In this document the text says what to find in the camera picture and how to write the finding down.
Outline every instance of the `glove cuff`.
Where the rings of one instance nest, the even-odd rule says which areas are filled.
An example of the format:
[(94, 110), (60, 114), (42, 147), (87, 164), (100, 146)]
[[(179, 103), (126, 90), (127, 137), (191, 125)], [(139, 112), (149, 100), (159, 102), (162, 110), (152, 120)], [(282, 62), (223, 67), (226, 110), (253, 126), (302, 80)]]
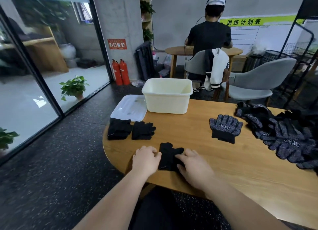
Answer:
[(212, 138), (217, 138), (218, 140), (223, 140), (232, 144), (235, 143), (234, 135), (232, 135), (231, 133), (216, 130), (216, 129), (212, 131)]

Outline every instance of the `neck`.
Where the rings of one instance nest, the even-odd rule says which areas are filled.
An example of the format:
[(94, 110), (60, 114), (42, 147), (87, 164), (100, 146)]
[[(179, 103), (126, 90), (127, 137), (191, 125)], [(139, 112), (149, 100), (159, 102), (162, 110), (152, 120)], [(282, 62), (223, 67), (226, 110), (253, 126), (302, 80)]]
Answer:
[(206, 16), (205, 17), (205, 20), (207, 22), (217, 22), (217, 20), (219, 19), (220, 17), (209, 17), (209, 16)]

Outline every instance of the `yellow-green banner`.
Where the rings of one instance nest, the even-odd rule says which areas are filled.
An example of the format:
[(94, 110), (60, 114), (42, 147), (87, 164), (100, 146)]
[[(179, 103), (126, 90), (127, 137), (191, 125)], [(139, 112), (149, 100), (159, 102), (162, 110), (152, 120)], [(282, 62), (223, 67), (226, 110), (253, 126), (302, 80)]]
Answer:
[(263, 26), (263, 25), (285, 25), (292, 24), (296, 16), (278, 16), (278, 17), (251, 17), (251, 18), (228, 18), (221, 19), (220, 22), (228, 26)]

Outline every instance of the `hanging plant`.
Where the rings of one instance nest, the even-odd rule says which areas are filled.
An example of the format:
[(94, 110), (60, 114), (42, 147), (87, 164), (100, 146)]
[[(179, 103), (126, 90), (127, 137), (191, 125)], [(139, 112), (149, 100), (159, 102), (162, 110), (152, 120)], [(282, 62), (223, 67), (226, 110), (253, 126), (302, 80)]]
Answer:
[(83, 92), (86, 91), (85, 85), (89, 86), (88, 83), (85, 83), (86, 81), (83, 76), (75, 76), (74, 79), (70, 79), (66, 83), (59, 83), (62, 85), (61, 100), (66, 101), (65, 96), (75, 96), (78, 100), (82, 100)]
[(150, 29), (147, 28), (143, 28), (142, 29), (142, 33), (143, 33), (143, 41), (151, 41), (154, 38), (154, 35), (151, 33)]
[(56, 28), (68, 18), (71, 2), (56, 0), (12, 0), (23, 23), (28, 27), (39, 24)]
[(13, 143), (13, 138), (19, 136), (15, 131), (5, 132), (6, 129), (0, 127), (0, 150), (9, 148), (8, 144)]
[(152, 8), (152, 4), (147, 1), (140, 1), (140, 11), (141, 14), (150, 13), (153, 14), (155, 12)]

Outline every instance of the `left hand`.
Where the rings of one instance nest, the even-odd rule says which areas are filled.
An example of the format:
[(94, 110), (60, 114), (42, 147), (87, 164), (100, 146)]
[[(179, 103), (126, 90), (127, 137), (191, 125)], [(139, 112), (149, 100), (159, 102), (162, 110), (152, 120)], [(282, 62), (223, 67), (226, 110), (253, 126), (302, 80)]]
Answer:
[(142, 146), (133, 156), (133, 171), (137, 174), (145, 176), (147, 179), (158, 169), (161, 160), (161, 152), (157, 153), (157, 149), (153, 146)]

